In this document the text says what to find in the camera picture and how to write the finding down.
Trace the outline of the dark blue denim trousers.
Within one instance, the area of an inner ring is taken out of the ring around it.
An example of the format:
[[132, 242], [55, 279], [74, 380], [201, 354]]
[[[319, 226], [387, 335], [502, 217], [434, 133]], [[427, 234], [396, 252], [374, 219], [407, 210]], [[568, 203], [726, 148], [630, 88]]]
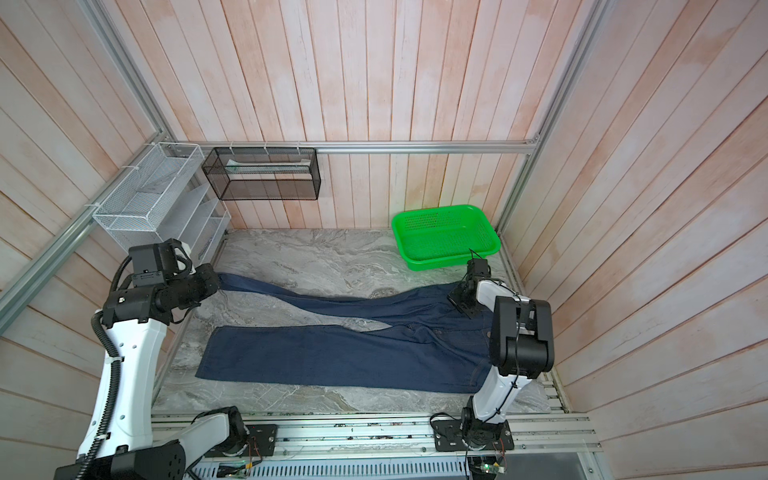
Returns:
[[205, 380], [477, 392], [490, 369], [492, 312], [468, 317], [448, 299], [454, 284], [382, 298], [316, 297], [235, 274], [223, 290], [261, 294], [305, 312], [384, 323], [355, 331], [341, 325], [218, 327], [197, 377]]

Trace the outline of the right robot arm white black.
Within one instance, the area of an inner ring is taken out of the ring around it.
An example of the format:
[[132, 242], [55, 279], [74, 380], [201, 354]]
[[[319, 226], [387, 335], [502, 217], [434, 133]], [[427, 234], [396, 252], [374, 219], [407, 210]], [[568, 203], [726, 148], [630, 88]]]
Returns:
[[459, 285], [449, 301], [467, 316], [483, 307], [493, 314], [489, 358], [490, 371], [480, 390], [470, 397], [462, 411], [462, 442], [471, 450], [502, 443], [505, 410], [520, 390], [555, 363], [551, 306], [513, 291], [491, 276], [483, 258], [467, 262]]

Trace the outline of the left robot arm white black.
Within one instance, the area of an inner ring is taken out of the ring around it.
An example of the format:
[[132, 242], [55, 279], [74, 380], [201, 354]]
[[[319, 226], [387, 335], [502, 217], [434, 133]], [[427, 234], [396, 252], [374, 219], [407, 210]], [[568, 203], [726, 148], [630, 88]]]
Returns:
[[177, 309], [190, 311], [219, 289], [209, 263], [195, 266], [178, 239], [130, 248], [91, 327], [105, 349], [86, 436], [57, 479], [181, 479], [205, 454], [236, 456], [249, 431], [236, 407], [199, 414], [181, 432], [155, 441], [152, 392], [161, 345]]

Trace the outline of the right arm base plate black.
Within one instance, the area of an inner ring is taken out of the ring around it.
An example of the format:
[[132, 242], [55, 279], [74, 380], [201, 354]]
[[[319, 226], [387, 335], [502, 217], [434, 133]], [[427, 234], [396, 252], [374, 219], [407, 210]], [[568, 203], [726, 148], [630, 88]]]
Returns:
[[493, 424], [478, 420], [436, 418], [430, 421], [438, 452], [511, 451], [515, 448], [508, 422]]

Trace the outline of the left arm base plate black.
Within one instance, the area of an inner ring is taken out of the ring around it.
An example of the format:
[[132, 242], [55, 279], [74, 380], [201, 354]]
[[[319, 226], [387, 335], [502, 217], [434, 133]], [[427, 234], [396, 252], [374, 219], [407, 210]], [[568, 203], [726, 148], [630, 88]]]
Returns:
[[226, 447], [228, 456], [269, 457], [274, 454], [278, 438], [278, 425], [271, 423], [246, 423], [234, 431], [234, 445]]

